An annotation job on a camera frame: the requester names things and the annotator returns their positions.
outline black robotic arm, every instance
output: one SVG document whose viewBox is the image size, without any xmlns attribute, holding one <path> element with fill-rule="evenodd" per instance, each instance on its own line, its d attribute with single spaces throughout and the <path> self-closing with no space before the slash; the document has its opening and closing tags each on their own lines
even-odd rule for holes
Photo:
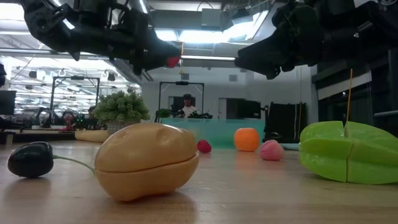
<svg viewBox="0 0 398 224">
<path fill-rule="evenodd" d="M 79 60 L 80 52 L 121 58 L 133 72 L 167 65 L 179 57 L 178 48 L 157 38 L 149 16 L 115 0 L 75 0 L 55 6 L 50 0 L 20 0 L 30 33 L 57 52 L 68 52 Z M 112 10 L 121 10 L 118 24 L 111 24 Z"/>
<path fill-rule="evenodd" d="M 268 38 L 238 52 L 235 65 L 273 79 L 297 65 L 355 59 L 367 62 L 398 45 L 396 0 L 289 0 L 272 17 Z"/>
</svg>

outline teal container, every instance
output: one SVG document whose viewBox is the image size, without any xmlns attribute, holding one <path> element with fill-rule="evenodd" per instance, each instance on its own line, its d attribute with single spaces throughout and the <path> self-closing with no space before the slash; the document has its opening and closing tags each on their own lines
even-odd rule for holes
<svg viewBox="0 0 398 224">
<path fill-rule="evenodd" d="M 162 124 L 189 130 L 198 142 L 208 141 L 212 148 L 234 149 L 234 134 L 239 128 L 254 128 L 260 136 L 264 133 L 265 122 L 250 119 L 184 119 L 163 118 Z"/>
</svg>

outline wooden table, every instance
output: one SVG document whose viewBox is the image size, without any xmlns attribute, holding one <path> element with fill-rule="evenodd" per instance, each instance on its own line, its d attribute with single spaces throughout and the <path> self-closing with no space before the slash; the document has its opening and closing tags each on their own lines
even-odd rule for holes
<svg viewBox="0 0 398 224">
<path fill-rule="evenodd" d="M 93 164 L 99 144 L 52 143 L 54 153 Z M 110 199 L 85 167 L 55 161 L 41 179 L 9 173 L 0 151 L 0 223 L 398 223 L 398 185 L 325 180 L 303 168 L 298 152 L 282 162 L 214 149 L 201 155 L 177 192 L 132 203 Z"/>
</svg>

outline eggplant stem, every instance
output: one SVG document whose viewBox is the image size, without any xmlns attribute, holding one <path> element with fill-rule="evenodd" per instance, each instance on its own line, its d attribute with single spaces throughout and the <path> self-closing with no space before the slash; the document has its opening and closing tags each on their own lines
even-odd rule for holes
<svg viewBox="0 0 398 224">
<path fill-rule="evenodd" d="M 71 159 L 71 158 L 67 158 L 67 157 L 63 157 L 63 156 L 57 156 L 57 155 L 53 155 L 52 158 L 53 158 L 53 159 L 64 159 L 64 160 L 76 162 L 76 163 L 78 163 L 78 164 L 80 164 L 80 165 L 83 165 L 83 166 L 89 168 L 89 170 L 91 170 L 92 173 L 95 175 L 94 168 L 92 168 L 91 166 L 85 164 L 84 162 L 80 162 L 80 161 L 77 161 L 76 159 Z"/>
</svg>

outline wall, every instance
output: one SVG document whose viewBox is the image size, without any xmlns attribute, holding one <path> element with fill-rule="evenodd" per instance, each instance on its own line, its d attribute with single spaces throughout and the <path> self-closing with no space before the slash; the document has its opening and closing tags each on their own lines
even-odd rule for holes
<svg viewBox="0 0 398 224">
<path fill-rule="evenodd" d="M 180 80 L 176 70 L 158 70 L 151 75 L 155 82 L 142 84 L 142 96 L 154 119 L 158 109 L 159 82 L 175 82 Z M 245 72 L 239 69 L 212 68 L 187 68 L 184 72 L 190 73 L 190 82 L 205 83 L 204 112 L 209 112 L 218 117 L 219 98 L 245 98 L 260 101 L 261 106 L 274 103 L 299 103 L 300 100 L 307 104 L 308 122 L 318 121 L 318 98 L 315 86 L 311 82 L 312 68 L 307 66 L 297 67 L 291 72 L 281 73 L 274 80 L 267 80 L 264 75 Z M 238 82 L 229 82 L 228 75 L 238 75 Z M 197 99 L 197 108 L 201 108 L 201 94 L 193 86 L 162 86 L 161 108 L 168 108 L 169 96 L 182 96 L 189 93 Z"/>
</svg>

